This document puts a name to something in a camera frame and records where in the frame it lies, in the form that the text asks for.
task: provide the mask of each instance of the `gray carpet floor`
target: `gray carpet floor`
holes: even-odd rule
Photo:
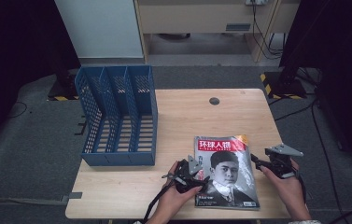
[[[260,74],[277,71],[259,66],[155,66],[156,89],[258,88]],[[63,196],[74,185],[85,135],[79,101],[52,102],[47,95],[55,76],[41,78],[21,88],[19,103],[0,129],[0,198],[48,200],[51,205],[0,203],[0,223],[104,223],[104,220],[70,220],[64,215]],[[303,82],[306,91],[314,89]],[[275,119],[309,106],[315,99],[268,99]],[[337,196],[344,212],[352,210],[352,153],[340,151],[331,125],[314,106],[314,116],[329,156]],[[312,216],[329,223],[340,212],[331,183],[329,165],[320,143],[311,109],[276,122],[283,142],[304,153],[301,165]],[[262,220],[262,224],[288,220]],[[128,223],[114,220],[114,223]]]

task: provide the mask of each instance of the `yellow black striped tape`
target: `yellow black striped tape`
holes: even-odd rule
[[[284,98],[288,98],[288,99],[294,99],[294,100],[299,100],[302,99],[303,96],[300,95],[296,95],[296,94],[275,94],[272,91],[271,86],[269,85],[269,82],[266,78],[265,74],[260,74],[260,80],[262,81],[263,86],[265,87],[266,90],[266,94],[268,95],[268,97],[270,99],[284,99]]]
[[[68,100],[78,100],[79,96],[54,96],[48,97],[48,101],[68,101]]]

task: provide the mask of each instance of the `power strip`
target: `power strip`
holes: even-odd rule
[[[247,6],[252,6],[252,5],[262,6],[268,3],[269,3],[269,0],[246,0]]]

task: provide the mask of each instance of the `magazine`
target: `magazine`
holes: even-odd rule
[[[196,207],[260,208],[245,135],[196,136],[195,160],[203,166],[195,178],[210,176],[207,188],[195,197]]]

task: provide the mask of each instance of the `white cabinet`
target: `white cabinet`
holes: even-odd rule
[[[55,0],[79,58],[143,58],[134,0]]]

